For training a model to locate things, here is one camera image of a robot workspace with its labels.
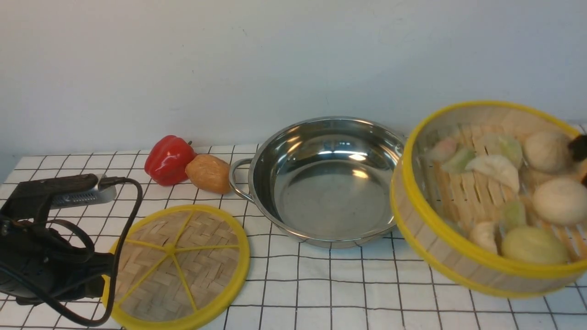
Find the bamboo steamer lid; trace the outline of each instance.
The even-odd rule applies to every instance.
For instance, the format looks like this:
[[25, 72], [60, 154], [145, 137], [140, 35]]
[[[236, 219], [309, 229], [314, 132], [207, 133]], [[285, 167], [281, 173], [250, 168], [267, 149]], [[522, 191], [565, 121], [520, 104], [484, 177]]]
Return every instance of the bamboo steamer lid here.
[[123, 244], [112, 318], [131, 330], [199, 328], [232, 303], [248, 273], [245, 231], [210, 206], [156, 212], [133, 225]]

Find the dumpling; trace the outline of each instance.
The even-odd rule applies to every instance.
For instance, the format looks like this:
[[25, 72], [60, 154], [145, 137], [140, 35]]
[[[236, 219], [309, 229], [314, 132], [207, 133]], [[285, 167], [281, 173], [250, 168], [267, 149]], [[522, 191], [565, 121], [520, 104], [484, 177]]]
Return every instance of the dumpling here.
[[516, 194], [519, 192], [518, 169], [509, 159], [500, 154], [476, 157], [465, 166], [465, 169], [491, 177], [512, 188]]

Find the black power cord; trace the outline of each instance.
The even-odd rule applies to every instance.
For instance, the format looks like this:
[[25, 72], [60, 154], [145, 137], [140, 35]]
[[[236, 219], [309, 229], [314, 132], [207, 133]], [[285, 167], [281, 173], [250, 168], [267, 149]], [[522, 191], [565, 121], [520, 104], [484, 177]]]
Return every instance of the black power cord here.
[[55, 298], [50, 296], [47, 292], [39, 288], [35, 285], [31, 280], [26, 277], [22, 277], [16, 272], [12, 267], [6, 265], [4, 262], [0, 261], [0, 271], [4, 272], [6, 275], [12, 277], [15, 281], [18, 281], [22, 284], [23, 287], [28, 289], [30, 292], [35, 294], [37, 298], [42, 300], [44, 303], [49, 305], [53, 308], [56, 312], [61, 314], [63, 317], [67, 318], [68, 320], [75, 322], [82, 326], [100, 326], [106, 323], [112, 314], [112, 308], [114, 305], [114, 291], [116, 289], [116, 277], [118, 275], [118, 266], [120, 261], [120, 252], [122, 251], [122, 246], [126, 239], [126, 235], [128, 235], [130, 227], [133, 225], [134, 218], [137, 216], [139, 212], [139, 207], [143, 202], [143, 187], [141, 184], [133, 179], [126, 178], [126, 177], [106, 177], [100, 181], [100, 187], [107, 188], [110, 186], [114, 186], [117, 184], [123, 183], [130, 183], [134, 184], [137, 188], [137, 200], [134, 202], [133, 210], [130, 213], [126, 224], [124, 225], [124, 229], [122, 229], [122, 233], [120, 234], [120, 239], [118, 240], [118, 244], [116, 245], [116, 250], [114, 252], [114, 263], [112, 265], [112, 276], [110, 277], [110, 287], [108, 290], [108, 301], [106, 302], [106, 311], [104, 315], [102, 315], [99, 319], [87, 319], [84, 318], [74, 312], [72, 312], [69, 308], [63, 306], [59, 301]]

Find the yellow steamer rim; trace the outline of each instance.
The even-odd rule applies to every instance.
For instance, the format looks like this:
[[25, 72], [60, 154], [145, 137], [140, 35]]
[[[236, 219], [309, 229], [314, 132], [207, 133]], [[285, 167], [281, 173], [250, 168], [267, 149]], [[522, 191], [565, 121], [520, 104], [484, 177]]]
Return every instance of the yellow steamer rim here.
[[[541, 120], [560, 129], [569, 136], [580, 133], [565, 122], [531, 107], [515, 103], [492, 100], [479, 100], [451, 105], [433, 113], [422, 121], [408, 138], [399, 169], [394, 171], [391, 188], [391, 203], [397, 226], [410, 246], [433, 268], [454, 282], [469, 289], [485, 294], [507, 298], [529, 298], [556, 291], [577, 280], [587, 270], [587, 252], [585, 238], [580, 248], [583, 255], [569, 264], [539, 265], [530, 264], [492, 254], [468, 239], [456, 233], [447, 225], [426, 201], [414, 176], [414, 156], [418, 137], [432, 121], [448, 115], [455, 110], [468, 108], [465, 120], [474, 117], [477, 109], [501, 111], [504, 126], [512, 128], [524, 123], [510, 123], [516, 115], [507, 115], [508, 110], [523, 112], [524, 116], [533, 115], [534, 120]], [[457, 115], [452, 118], [459, 123]], [[568, 244], [568, 237], [562, 237]]]
[[230, 214], [204, 205], [153, 213], [124, 242], [112, 318], [129, 330], [200, 328], [237, 297], [249, 263], [247, 235]]

